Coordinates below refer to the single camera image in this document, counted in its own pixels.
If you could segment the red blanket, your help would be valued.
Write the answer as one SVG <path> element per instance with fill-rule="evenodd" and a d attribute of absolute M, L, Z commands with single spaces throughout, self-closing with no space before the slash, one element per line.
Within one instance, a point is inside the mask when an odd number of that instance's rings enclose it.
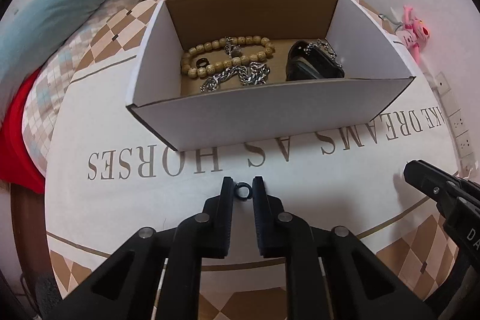
<path fill-rule="evenodd" d="M 0 179 L 43 194 L 45 177 L 30 158 L 22 136 L 25 103 L 39 73 L 40 69 L 37 69 L 19 87 L 2 123 Z"/>

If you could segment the pink panther plush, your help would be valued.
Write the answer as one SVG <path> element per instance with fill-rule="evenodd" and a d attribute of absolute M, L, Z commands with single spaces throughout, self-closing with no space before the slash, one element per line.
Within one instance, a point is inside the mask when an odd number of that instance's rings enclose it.
<path fill-rule="evenodd" d="M 404 6 L 403 8 L 401 24 L 395 29 L 395 34 L 407 47 L 415 62 L 419 64 L 422 59 L 422 50 L 431 38 L 430 30 L 425 26 L 424 22 L 416 16 L 412 7 Z"/>

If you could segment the teal quilt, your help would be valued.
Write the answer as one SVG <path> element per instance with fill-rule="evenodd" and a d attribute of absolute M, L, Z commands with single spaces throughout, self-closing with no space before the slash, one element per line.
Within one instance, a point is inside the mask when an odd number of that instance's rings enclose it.
<path fill-rule="evenodd" d="M 1 34 L 1 112 L 26 77 L 106 0 L 32 0 Z"/>

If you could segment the checkered bed sheet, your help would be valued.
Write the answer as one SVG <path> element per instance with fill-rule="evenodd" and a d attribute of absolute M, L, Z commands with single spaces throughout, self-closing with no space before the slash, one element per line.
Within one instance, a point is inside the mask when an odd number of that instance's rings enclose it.
<path fill-rule="evenodd" d="M 140 45 L 155 0 L 106 0 L 47 60 L 28 94 L 22 136 L 42 175 L 55 123 L 76 71 Z"/>

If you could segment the white printed cloth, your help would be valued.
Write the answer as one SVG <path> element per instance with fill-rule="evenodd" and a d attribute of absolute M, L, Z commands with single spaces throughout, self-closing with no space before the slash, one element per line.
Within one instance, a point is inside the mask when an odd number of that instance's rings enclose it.
<path fill-rule="evenodd" d="M 224 177 L 247 182 L 257 175 L 287 210 L 324 229 L 348 227 L 398 266 L 452 263 L 457 249 L 434 203 L 403 179 L 413 159 L 456 170 L 423 76 L 367 124 L 178 153 L 125 107 L 137 63 L 137 51 L 128 50 L 78 71 L 68 88 L 46 175 L 56 270 L 91 271 L 138 228 L 168 229 L 197 213 Z"/>

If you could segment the white power strip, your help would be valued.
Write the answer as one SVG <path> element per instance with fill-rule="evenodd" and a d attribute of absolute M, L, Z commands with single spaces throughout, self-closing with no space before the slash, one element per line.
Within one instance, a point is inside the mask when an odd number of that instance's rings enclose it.
<path fill-rule="evenodd" d="M 437 76 L 432 76 L 429 71 L 423 71 L 423 74 L 439 103 L 440 115 L 447 124 L 456 154 L 457 174 L 463 179 L 477 179 L 479 160 L 473 150 L 473 140 L 465 122 L 465 115 L 452 87 L 442 72 Z"/>

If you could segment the black wristband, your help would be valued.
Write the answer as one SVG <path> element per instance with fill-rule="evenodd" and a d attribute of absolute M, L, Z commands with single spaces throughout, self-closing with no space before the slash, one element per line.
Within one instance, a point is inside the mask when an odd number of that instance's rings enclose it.
<path fill-rule="evenodd" d="M 299 40 L 291 46 L 286 64 L 286 80 L 343 79 L 343 66 L 326 39 Z"/>

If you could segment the white cardboard box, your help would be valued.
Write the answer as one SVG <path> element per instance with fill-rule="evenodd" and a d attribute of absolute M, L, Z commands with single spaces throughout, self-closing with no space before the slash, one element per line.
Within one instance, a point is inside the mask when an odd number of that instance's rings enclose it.
<path fill-rule="evenodd" d="M 240 58 L 224 52 L 226 37 Z M 291 46 L 317 39 L 345 77 L 287 81 Z M 176 151 L 363 124 L 415 78 L 356 0 L 162 0 L 137 58 L 126 108 Z"/>

